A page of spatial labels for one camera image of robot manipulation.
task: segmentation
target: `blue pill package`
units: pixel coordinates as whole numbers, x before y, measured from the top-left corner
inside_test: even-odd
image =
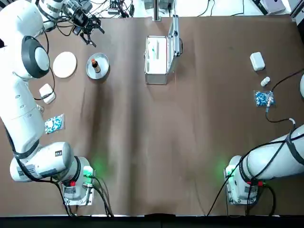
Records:
[[[273,93],[271,91],[254,91],[255,95],[255,103],[257,107],[266,107],[269,97],[271,99],[270,106],[275,105],[275,99],[273,97]]]
[[[44,123],[46,134],[53,133],[55,131],[61,130],[64,128],[65,115],[61,114],[59,116],[54,116]]]

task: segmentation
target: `open metal box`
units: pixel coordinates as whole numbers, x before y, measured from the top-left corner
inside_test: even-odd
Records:
[[[146,84],[167,84],[168,74],[175,71],[178,57],[183,53],[179,17],[173,15],[172,18],[168,36],[147,36],[144,53]]]

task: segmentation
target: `robotic arm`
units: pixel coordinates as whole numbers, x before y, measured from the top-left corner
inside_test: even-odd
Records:
[[[75,26],[73,33],[76,35],[80,34],[81,39],[87,45],[90,44],[96,47],[96,44],[90,37],[94,29],[99,29],[103,34],[105,33],[101,28],[100,19],[94,15],[91,15],[89,18],[84,13],[81,3],[75,0],[41,0],[37,7],[44,21],[45,31],[54,29],[57,20],[60,18],[60,13],[64,13],[64,18],[71,19]]]
[[[25,0],[18,0],[0,12],[0,40],[4,44],[0,47],[3,82],[0,84],[0,117],[14,153],[10,173],[14,181],[21,182],[32,180],[26,173],[36,179],[53,177],[60,181],[66,203],[91,205],[94,189],[87,188],[87,183],[93,183],[89,176],[94,172],[87,159],[74,156],[67,142],[39,144],[44,121],[28,82],[45,76],[50,68],[47,52],[35,39],[45,29],[44,16],[39,7]]]
[[[303,173],[303,133],[304,125],[297,128],[292,134],[284,135],[271,141],[272,144],[256,148],[245,156],[243,160],[241,160],[242,157],[239,155],[234,156],[224,170],[225,179],[228,178],[226,188],[229,202],[235,205],[244,205],[247,204],[249,198],[249,204],[255,203],[258,186],[251,186],[250,189],[252,179],[264,181]]]

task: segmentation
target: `small bottle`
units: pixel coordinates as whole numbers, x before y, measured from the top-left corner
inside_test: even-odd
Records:
[[[268,82],[270,82],[270,77],[264,78],[263,81],[261,81],[261,86],[262,87],[266,86]]]
[[[98,65],[98,62],[94,58],[91,59],[91,62],[92,62],[92,67],[94,68],[94,71],[96,73],[99,73],[100,72],[100,67]]]

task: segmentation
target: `white cube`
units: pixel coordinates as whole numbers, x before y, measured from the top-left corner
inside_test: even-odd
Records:
[[[250,56],[250,60],[255,71],[263,70],[265,68],[265,63],[261,52],[252,53]]]
[[[42,86],[39,89],[39,92],[41,97],[47,95],[47,97],[43,99],[46,104],[51,103],[56,98],[55,92],[49,84],[45,84],[44,86]]]

